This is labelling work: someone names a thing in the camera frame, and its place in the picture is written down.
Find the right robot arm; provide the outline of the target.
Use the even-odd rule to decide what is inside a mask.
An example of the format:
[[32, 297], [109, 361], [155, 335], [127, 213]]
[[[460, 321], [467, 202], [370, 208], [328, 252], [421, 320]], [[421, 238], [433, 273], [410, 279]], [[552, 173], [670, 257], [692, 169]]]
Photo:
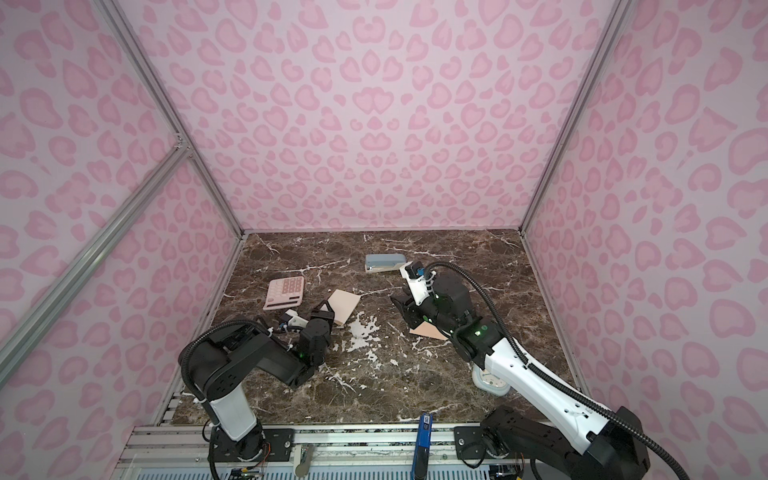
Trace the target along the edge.
[[501, 379], [546, 417], [541, 423], [496, 408], [481, 422], [487, 453], [519, 453], [572, 479], [641, 479], [649, 471], [639, 419], [626, 408], [600, 413], [598, 404], [507, 339], [497, 322], [478, 315], [464, 285], [451, 282], [422, 301], [407, 291], [390, 300], [410, 328], [436, 327], [464, 361]]

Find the beige lined letter paper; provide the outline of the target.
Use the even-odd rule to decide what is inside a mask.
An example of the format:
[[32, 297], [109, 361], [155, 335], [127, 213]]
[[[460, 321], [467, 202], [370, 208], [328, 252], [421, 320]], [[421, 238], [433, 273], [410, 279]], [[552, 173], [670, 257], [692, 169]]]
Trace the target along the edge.
[[328, 303], [334, 311], [334, 324], [343, 326], [361, 299], [360, 295], [343, 290], [335, 290], [328, 298]]

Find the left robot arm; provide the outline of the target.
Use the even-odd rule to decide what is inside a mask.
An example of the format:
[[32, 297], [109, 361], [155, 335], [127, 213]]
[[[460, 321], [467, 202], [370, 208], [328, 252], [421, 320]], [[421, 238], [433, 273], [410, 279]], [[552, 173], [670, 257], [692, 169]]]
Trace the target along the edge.
[[306, 383], [325, 362], [334, 320], [330, 303], [320, 303], [299, 329], [298, 340], [287, 344], [261, 317], [239, 317], [210, 328], [182, 349], [182, 381], [211, 421], [212, 461], [267, 458], [267, 439], [243, 382], [260, 370], [290, 388]]

